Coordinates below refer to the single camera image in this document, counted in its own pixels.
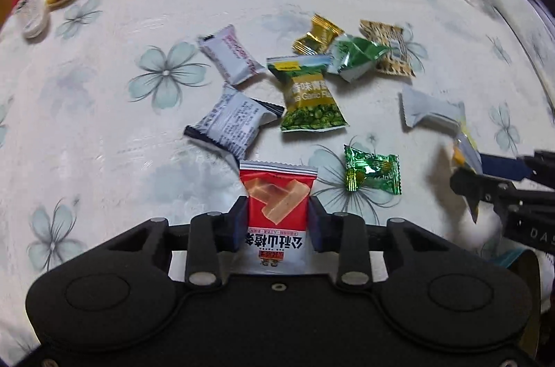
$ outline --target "tablecloth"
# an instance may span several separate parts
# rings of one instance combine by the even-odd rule
[[[534,13],[526,0],[514,1]],[[523,45],[502,18],[464,0],[77,0],[53,11],[47,35],[31,43],[12,17],[0,33],[1,358],[16,362],[37,344],[24,300],[39,275],[151,217],[183,224],[225,212],[244,194],[234,169],[182,136],[218,100],[223,78],[203,54],[172,47],[234,24],[264,62],[290,54],[314,13],[351,34],[360,19],[403,26],[416,73],[408,82],[463,101],[480,151],[555,150],[555,120]],[[552,64],[544,29],[534,23],[522,30],[541,39],[539,57]],[[166,82],[141,79],[148,50],[181,64],[180,83],[154,88]],[[371,73],[352,84],[326,80],[349,126],[282,134],[269,125],[249,159],[318,167],[313,193],[328,211],[358,213],[369,224],[401,216],[488,258],[507,249],[493,209],[481,205],[475,224],[449,188],[452,138],[403,125],[399,95],[407,80]],[[240,88],[283,103],[270,74]],[[398,154],[402,195],[348,193],[344,144]],[[553,260],[538,259],[545,298]],[[383,279],[379,256],[373,260]],[[170,275],[182,280],[183,257]]]

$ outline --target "white snack packet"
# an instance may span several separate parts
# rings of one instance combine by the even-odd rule
[[[427,119],[448,131],[457,133],[460,130],[461,123],[466,121],[464,102],[451,104],[441,101],[425,93],[417,92],[408,85],[403,87],[402,105],[404,122],[410,128],[416,126],[423,119]]]
[[[232,24],[214,35],[199,37],[198,43],[200,50],[231,85],[238,85],[265,70],[241,45]]]
[[[219,152],[236,168],[258,135],[259,127],[276,121],[284,112],[281,105],[251,99],[224,84],[220,101],[199,123],[187,126],[183,134]]]

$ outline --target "floral tablecloth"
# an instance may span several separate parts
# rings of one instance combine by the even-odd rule
[[[514,1],[533,13],[526,0]],[[38,275],[151,217],[187,223],[227,211],[244,193],[224,160],[182,137],[223,84],[213,64],[182,43],[232,23],[264,62],[291,53],[314,13],[352,34],[360,19],[403,26],[412,85],[464,101],[480,151],[555,150],[553,114],[527,53],[503,19],[463,0],[77,0],[54,11],[48,34],[30,44],[12,17],[0,33],[0,358],[16,362],[37,344],[24,300]],[[553,64],[545,29],[528,31],[531,41],[541,32],[545,49],[537,55]],[[172,80],[152,65],[165,65]],[[359,213],[369,224],[402,216],[482,256],[507,249],[493,210],[482,205],[475,225],[451,192],[452,139],[404,127],[406,81],[367,74],[328,83],[348,128],[282,134],[265,127],[248,158],[318,167],[313,190],[329,211]],[[271,75],[242,90],[283,102]],[[344,144],[398,154],[403,194],[348,193]],[[546,297],[553,260],[538,258]],[[383,279],[383,264],[373,259]],[[170,274],[182,279],[183,257]]]

